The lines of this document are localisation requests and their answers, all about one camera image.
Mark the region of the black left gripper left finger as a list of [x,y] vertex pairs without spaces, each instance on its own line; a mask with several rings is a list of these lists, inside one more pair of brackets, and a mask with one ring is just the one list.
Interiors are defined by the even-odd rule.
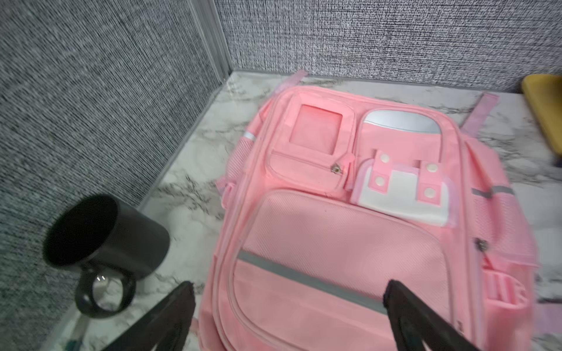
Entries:
[[196,298],[192,282],[182,282],[104,351],[182,350]]

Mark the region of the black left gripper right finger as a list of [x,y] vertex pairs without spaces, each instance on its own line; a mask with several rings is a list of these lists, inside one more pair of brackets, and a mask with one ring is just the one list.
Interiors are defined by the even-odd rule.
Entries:
[[424,301],[397,280],[389,281],[383,295],[399,351],[478,351]]

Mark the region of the pink backpack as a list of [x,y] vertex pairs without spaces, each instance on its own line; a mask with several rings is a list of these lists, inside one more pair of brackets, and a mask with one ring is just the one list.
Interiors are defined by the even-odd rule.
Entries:
[[395,350],[402,282],[480,350],[561,332],[534,298],[537,243],[496,152],[428,108],[285,80],[217,181],[225,219],[198,317],[202,350]]

